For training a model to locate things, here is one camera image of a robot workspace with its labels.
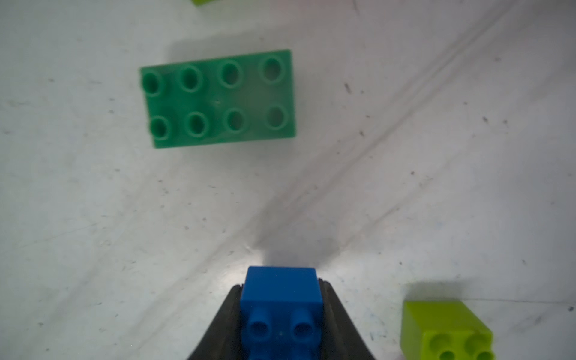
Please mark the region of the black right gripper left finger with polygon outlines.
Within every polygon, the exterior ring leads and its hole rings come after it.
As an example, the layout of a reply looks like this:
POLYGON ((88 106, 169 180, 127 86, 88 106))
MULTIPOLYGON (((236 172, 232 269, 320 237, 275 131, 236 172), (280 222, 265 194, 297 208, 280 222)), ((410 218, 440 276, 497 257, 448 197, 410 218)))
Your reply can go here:
POLYGON ((187 360, 243 360, 240 298, 243 286, 234 285, 187 360))

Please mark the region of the lime green 2x4 brick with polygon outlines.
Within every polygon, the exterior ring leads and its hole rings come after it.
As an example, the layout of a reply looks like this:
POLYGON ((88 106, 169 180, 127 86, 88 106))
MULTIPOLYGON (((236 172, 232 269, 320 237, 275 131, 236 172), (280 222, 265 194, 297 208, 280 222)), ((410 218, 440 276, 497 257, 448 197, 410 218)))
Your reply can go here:
POLYGON ((191 0, 191 2, 195 5, 195 6, 202 6, 205 4, 208 4, 210 2, 213 2, 214 0, 191 0))

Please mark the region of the dark green 2x4 brick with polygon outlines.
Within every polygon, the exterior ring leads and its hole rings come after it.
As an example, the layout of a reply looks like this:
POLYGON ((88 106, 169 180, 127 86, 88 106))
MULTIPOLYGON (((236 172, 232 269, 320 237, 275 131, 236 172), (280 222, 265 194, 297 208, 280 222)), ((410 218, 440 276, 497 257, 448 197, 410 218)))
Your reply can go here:
POLYGON ((142 67, 139 75, 156 149, 296 135, 288 49, 142 67))

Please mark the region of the blue 2x2 brick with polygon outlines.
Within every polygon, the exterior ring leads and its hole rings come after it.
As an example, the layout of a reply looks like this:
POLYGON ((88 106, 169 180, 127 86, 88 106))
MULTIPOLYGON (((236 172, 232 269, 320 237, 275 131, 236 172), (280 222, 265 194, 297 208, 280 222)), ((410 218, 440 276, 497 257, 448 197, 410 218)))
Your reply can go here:
POLYGON ((314 268, 251 266, 240 298, 245 359, 318 359, 323 297, 314 268))

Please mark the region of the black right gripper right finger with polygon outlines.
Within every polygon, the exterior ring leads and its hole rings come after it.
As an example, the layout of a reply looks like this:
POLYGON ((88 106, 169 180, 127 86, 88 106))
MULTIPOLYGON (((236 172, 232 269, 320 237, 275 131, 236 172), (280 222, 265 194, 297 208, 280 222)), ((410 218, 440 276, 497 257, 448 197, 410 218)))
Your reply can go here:
POLYGON ((333 286, 319 279, 323 300, 320 359, 375 360, 333 286))

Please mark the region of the lime green 2x2 brick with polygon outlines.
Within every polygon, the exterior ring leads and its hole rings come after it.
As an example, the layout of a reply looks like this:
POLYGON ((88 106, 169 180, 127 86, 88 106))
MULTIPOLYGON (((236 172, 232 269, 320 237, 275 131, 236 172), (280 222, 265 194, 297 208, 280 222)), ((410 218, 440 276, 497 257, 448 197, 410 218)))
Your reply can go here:
POLYGON ((462 301, 405 301, 400 348, 407 360, 492 360, 493 332, 462 301))

